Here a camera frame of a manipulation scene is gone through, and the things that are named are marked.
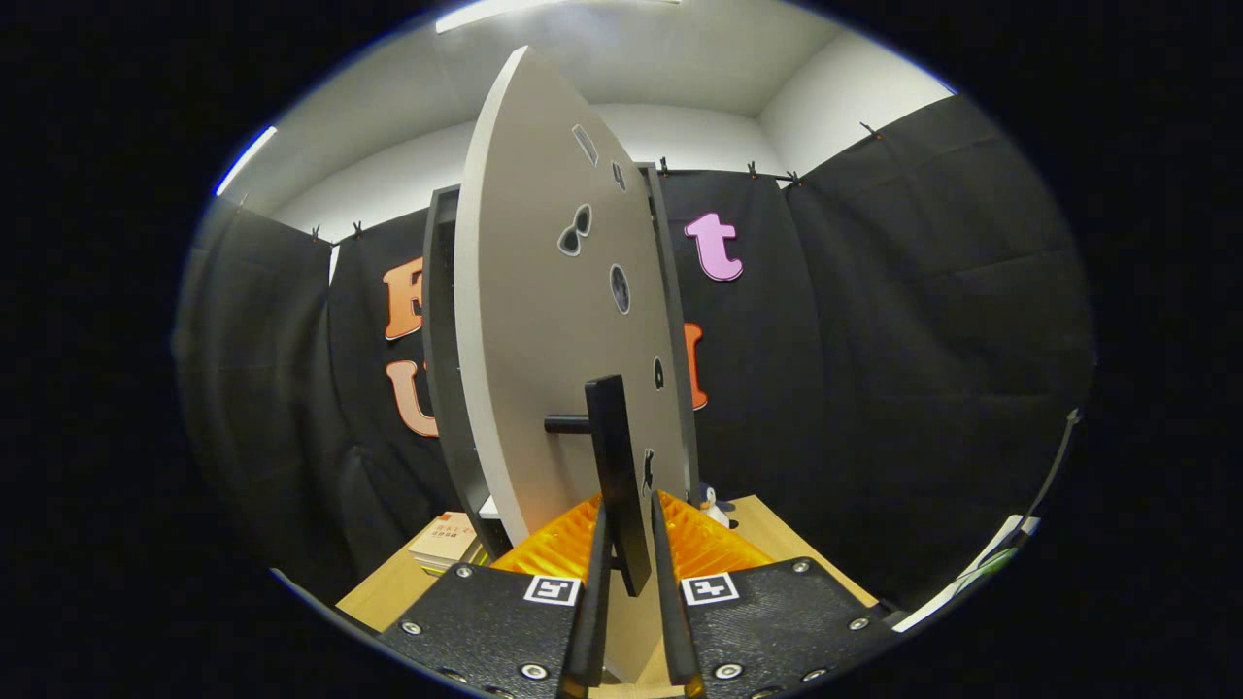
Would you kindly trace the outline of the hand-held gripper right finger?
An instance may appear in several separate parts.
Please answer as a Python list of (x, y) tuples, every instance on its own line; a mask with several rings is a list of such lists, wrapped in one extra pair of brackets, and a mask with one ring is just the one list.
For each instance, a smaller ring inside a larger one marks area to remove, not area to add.
[(880, 603), (809, 556), (777, 560), (692, 505), (650, 496), (670, 680), (689, 698), (805, 698), (897, 643)]

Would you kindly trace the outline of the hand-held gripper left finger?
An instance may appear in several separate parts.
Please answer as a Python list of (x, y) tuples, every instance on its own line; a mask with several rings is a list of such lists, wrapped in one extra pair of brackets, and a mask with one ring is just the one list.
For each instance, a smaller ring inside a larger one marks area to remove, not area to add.
[(492, 566), (454, 565), (379, 642), (474, 697), (585, 698), (604, 665), (608, 525), (594, 495)]

